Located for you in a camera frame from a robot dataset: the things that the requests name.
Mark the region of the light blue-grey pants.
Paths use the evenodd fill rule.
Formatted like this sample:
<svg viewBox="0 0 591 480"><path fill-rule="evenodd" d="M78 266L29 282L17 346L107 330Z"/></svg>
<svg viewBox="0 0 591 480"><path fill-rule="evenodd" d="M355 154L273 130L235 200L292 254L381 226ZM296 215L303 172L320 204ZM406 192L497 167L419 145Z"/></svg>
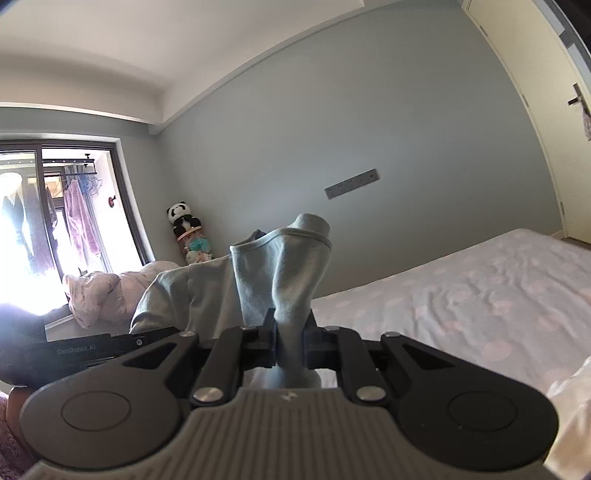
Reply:
<svg viewBox="0 0 591 480"><path fill-rule="evenodd" d="M304 367L303 330L311 299L332 253L329 223L303 213L287 227L256 231L228 255L162 272L143 293L130 323L133 334L174 327L216 339L231 327L257 327L273 310L276 366L250 377L259 388L318 388Z"/></svg>

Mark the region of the orange-red fuzzy garment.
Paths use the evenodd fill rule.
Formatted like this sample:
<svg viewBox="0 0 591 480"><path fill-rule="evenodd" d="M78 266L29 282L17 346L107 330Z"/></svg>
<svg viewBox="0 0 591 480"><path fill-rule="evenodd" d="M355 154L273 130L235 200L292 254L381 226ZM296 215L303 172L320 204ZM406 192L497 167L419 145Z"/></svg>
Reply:
<svg viewBox="0 0 591 480"><path fill-rule="evenodd" d="M0 477L1 480L20 479L35 460L12 433L7 417L8 397L1 395L0 405Z"/></svg>

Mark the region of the clear tube of plush toys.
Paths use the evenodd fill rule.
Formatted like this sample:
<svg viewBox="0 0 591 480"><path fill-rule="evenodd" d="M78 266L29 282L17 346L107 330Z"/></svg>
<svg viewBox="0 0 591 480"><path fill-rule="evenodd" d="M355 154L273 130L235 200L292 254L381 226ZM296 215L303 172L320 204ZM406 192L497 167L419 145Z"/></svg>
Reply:
<svg viewBox="0 0 591 480"><path fill-rule="evenodd" d="M201 227L193 227L177 238L177 243L187 265L211 261L211 244L209 244Z"/></svg>

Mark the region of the panda plush toy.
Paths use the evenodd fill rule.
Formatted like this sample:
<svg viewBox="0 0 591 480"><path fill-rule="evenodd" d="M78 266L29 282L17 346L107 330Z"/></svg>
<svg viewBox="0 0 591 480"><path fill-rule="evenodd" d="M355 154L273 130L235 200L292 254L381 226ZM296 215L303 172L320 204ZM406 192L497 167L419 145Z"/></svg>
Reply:
<svg viewBox="0 0 591 480"><path fill-rule="evenodd" d="M190 207L185 202L177 202L166 210L167 218L172 226L176 238L201 226L201 221L193 216Z"/></svg>

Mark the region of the hanging purple laundry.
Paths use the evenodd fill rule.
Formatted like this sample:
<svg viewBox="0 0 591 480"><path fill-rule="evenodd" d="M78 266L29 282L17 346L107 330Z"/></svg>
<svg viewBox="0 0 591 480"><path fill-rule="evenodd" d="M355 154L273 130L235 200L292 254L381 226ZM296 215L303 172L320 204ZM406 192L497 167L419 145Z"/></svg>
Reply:
<svg viewBox="0 0 591 480"><path fill-rule="evenodd" d="M63 193L70 240L86 264L100 255L100 246L79 182L72 178Z"/></svg>

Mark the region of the window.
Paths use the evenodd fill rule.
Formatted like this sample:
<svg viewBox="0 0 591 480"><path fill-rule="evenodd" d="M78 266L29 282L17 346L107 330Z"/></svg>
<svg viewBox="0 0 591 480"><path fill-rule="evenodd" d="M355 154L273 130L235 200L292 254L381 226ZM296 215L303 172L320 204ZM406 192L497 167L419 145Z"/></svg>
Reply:
<svg viewBox="0 0 591 480"><path fill-rule="evenodd" d="M75 178L100 255L88 264L70 240L63 193ZM59 313L65 275L135 270L153 255L142 230L121 146L115 141L1 143L1 303L35 316Z"/></svg>

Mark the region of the pink polka dot bedsheet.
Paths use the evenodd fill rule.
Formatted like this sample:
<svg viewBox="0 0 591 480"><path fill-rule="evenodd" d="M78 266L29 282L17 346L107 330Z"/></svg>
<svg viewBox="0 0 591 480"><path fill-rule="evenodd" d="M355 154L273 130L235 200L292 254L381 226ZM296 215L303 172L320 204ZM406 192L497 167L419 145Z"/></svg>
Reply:
<svg viewBox="0 0 591 480"><path fill-rule="evenodd" d="M368 285L315 299L318 325L398 331L554 392L590 356L590 253L518 229Z"/></svg>

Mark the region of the white cabinet door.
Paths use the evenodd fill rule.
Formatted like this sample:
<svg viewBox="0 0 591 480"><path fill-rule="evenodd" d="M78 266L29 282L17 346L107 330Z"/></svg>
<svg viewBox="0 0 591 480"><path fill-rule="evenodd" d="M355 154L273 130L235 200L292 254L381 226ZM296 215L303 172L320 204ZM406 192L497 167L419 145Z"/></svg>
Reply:
<svg viewBox="0 0 591 480"><path fill-rule="evenodd" d="M569 106L578 83L590 94L563 42L534 1L465 1L524 98L557 192L563 230L590 241L590 140L579 104Z"/></svg>

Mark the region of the grey wall switch panel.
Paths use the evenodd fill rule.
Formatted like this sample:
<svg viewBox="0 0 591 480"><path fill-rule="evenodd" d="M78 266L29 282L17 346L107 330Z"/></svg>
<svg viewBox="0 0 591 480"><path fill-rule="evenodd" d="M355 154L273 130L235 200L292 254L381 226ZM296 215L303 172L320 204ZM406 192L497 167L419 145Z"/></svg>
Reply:
<svg viewBox="0 0 591 480"><path fill-rule="evenodd" d="M349 179L342 180L325 188L325 195L328 199L334 199L356 189L370 185L380 179L377 169L368 170Z"/></svg>

